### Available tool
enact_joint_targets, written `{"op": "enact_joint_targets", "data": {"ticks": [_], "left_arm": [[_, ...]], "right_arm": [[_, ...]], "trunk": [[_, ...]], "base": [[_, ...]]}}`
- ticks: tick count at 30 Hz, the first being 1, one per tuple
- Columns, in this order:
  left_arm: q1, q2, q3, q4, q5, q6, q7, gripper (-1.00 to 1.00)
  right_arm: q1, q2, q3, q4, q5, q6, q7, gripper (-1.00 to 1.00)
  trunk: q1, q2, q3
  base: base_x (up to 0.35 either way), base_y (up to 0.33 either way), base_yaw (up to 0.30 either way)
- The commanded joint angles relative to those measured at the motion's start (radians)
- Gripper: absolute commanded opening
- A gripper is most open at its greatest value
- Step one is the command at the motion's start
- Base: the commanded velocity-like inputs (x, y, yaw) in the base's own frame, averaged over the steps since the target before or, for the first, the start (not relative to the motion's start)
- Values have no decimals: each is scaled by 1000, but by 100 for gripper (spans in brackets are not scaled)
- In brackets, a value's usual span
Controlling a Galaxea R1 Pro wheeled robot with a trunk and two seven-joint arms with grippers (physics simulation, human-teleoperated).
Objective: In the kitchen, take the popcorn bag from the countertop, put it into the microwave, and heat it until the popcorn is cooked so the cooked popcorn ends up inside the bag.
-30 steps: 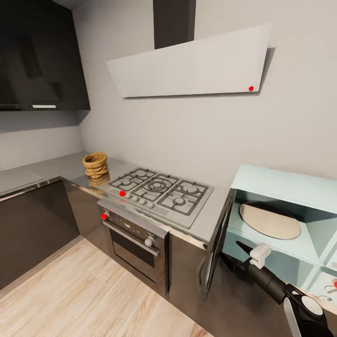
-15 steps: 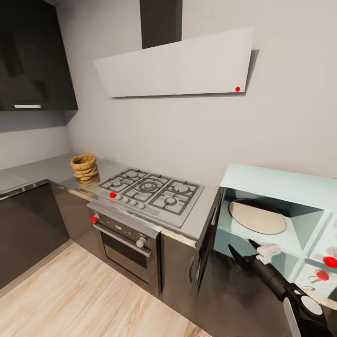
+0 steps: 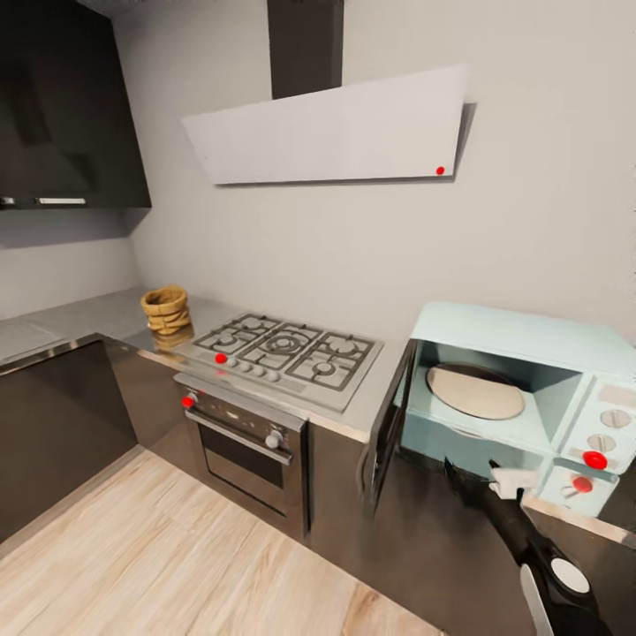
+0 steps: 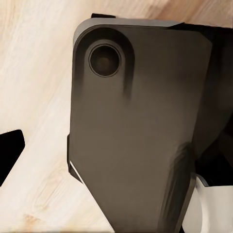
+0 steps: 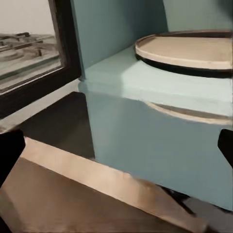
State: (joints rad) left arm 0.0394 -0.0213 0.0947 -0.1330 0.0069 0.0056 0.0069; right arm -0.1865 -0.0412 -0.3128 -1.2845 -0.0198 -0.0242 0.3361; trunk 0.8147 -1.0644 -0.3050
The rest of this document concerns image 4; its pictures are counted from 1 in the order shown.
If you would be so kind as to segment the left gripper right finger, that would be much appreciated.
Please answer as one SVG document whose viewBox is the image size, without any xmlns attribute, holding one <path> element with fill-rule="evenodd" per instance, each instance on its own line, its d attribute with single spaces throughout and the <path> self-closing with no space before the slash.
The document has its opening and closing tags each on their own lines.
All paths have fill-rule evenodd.
<svg viewBox="0 0 233 233">
<path fill-rule="evenodd" d="M 222 129 L 217 146 L 233 168 L 233 131 Z"/>
</svg>

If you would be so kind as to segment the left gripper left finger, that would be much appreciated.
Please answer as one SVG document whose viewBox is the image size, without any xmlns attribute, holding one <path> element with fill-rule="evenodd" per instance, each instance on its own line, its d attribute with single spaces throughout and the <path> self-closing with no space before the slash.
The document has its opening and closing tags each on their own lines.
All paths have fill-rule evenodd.
<svg viewBox="0 0 233 233">
<path fill-rule="evenodd" d="M 25 148 L 22 130 L 0 134 L 0 188 Z"/>
</svg>

